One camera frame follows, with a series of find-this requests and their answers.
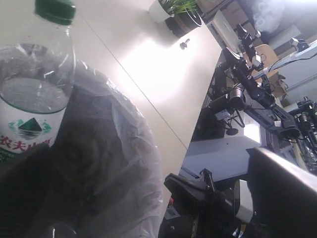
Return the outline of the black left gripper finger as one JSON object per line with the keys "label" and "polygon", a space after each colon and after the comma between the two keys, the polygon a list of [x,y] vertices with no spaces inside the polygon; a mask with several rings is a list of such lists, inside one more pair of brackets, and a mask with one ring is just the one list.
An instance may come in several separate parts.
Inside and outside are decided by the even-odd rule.
{"label": "black left gripper finger", "polygon": [[317,236],[317,178],[265,148],[249,149],[248,187],[272,238]]}

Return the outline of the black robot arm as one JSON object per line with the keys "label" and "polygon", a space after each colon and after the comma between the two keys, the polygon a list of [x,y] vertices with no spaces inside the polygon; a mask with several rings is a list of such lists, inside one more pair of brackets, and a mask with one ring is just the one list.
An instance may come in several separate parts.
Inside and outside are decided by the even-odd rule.
{"label": "black robot arm", "polygon": [[[264,78],[269,68],[248,66],[257,52],[252,38],[240,25],[238,36],[243,41],[246,56],[224,50],[233,76],[247,91],[258,108],[243,110],[272,134],[284,140],[304,141],[317,149],[315,130],[317,118],[308,110],[309,101],[298,109],[286,112],[278,106],[266,87],[257,83],[253,70]],[[314,238],[317,235],[317,175],[307,172],[264,148],[249,150],[247,185],[251,191],[256,217],[246,228],[248,238]]]}

